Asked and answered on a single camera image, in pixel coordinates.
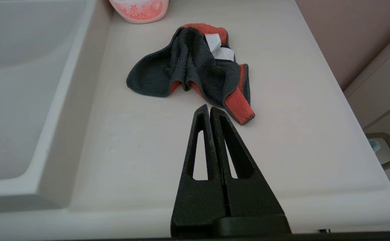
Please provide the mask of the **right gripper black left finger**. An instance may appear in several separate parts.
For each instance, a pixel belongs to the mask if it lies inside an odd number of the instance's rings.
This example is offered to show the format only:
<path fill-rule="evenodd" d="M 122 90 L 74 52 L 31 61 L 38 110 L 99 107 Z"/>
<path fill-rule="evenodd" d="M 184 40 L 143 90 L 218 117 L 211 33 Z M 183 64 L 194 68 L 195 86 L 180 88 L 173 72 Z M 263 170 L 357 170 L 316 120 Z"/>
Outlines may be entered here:
<path fill-rule="evenodd" d="M 203 133 L 207 180 L 194 179 L 198 136 Z M 172 236 L 227 236 L 229 216 L 224 164 L 226 149 L 219 143 L 212 113 L 203 105 L 194 112 L 178 192 L 171 218 Z"/>

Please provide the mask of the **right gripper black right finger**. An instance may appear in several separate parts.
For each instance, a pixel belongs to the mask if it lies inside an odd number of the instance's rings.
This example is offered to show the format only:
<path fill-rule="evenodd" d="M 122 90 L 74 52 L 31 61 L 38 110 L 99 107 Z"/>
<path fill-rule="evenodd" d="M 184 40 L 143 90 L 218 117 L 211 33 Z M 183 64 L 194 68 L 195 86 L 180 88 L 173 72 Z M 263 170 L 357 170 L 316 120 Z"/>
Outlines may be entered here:
<path fill-rule="evenodd" d="M 232 217 L 285 216 L 229 116 L 212 107 L 210 122 L 226 212 Z"/>

